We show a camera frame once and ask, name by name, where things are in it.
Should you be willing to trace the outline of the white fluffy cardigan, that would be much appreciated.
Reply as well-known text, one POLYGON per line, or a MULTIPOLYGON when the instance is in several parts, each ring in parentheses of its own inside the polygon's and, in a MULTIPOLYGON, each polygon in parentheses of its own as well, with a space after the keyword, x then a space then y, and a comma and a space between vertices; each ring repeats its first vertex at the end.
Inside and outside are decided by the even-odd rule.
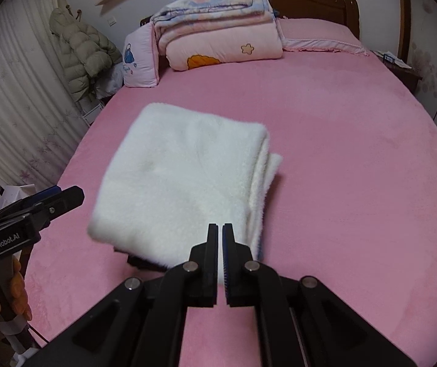
POLYGON ((262 124, 170 104, 146 106, 102 179, 88 234, 172 267, 211 224, 257 254, 266 194, 281 164, 262 124))

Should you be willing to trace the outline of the white bag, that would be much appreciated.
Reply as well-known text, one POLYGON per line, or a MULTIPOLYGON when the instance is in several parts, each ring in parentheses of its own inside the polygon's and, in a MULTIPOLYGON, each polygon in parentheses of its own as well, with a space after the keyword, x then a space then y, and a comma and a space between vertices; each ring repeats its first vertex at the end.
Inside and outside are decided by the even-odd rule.
POLYGON ((4 187, 3 194, 0 196, 0 209, 36 193, 37 190, 34 184, 6 186, 4 187))

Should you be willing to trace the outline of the white curtain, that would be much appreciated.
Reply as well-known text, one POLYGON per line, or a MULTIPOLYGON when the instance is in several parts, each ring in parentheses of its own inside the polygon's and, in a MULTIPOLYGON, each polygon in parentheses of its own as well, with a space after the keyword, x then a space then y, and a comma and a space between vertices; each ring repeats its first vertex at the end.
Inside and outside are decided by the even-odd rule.
POLYGON ((58 0, 0 4, 0 182, 57 184, 88 126, 70 96, 48 19, 58 0))

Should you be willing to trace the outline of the olive puffer jacket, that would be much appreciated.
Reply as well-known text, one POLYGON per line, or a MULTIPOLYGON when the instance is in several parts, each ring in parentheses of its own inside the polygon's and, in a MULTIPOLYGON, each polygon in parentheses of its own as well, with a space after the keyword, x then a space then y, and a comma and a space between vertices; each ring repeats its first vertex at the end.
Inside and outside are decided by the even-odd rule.
POLYGON ((113 66, 122 62, 116 45, 93 26, 78 22, 67 10, 55 8, 49 28, 59 51, 69 94, 79 102, 92 92, 92 85, 113 66))

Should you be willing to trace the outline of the pink cushion with blue print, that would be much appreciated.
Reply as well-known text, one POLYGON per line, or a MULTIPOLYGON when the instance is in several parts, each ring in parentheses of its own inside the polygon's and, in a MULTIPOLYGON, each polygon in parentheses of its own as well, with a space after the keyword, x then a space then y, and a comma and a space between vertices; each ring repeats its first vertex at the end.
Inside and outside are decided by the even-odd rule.
POLYGON ((123 70, 127 87, 153 88, 159 84, 159 52, 150 22, 125 38, 123 70))

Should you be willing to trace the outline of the folded floral blanket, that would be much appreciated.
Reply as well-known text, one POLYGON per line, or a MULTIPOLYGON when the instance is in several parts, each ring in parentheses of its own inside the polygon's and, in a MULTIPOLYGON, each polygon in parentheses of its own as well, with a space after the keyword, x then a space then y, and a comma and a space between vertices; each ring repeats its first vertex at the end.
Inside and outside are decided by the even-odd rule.
POLYGON ((273 20, 269 0, 175 0, 150 19, 162 53, 170 42, 181 36, 273 20))

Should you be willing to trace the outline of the wooden nightstand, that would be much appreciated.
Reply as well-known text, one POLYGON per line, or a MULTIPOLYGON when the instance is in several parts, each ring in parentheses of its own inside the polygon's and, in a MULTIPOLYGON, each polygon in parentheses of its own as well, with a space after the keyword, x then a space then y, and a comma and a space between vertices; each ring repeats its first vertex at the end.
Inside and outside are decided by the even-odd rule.
POLYGON ((417 91, 419 81, 422 79, 415 70, 401 67, 395 63, 393 58, 386 59, 379 51, 372 50, 375 56, 406 86, 414 95, 417 91))

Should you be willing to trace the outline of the pink pillow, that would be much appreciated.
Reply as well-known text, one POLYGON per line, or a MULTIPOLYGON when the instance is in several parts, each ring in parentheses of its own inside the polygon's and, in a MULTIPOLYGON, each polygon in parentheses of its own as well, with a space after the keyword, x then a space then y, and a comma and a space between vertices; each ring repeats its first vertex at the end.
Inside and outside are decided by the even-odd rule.
POLYGON ((344 25, 321 19, 276 19, 286 51, 345 52, 368 56, 368 50, 344 25))

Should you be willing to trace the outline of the dark wooden headboard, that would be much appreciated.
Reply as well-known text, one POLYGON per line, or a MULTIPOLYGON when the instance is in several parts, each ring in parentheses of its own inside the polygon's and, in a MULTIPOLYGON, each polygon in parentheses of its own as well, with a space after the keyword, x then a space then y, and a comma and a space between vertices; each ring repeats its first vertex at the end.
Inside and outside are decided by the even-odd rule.
MULTIPOLYGON (((274 20, 278 17, 321 19, 346 26, 356 37, 360 34, 356 0, 269 0, 269 3, 274 20)), ((151 17, 143 19, 140 24, 150 22, 153 25, 151 17)))

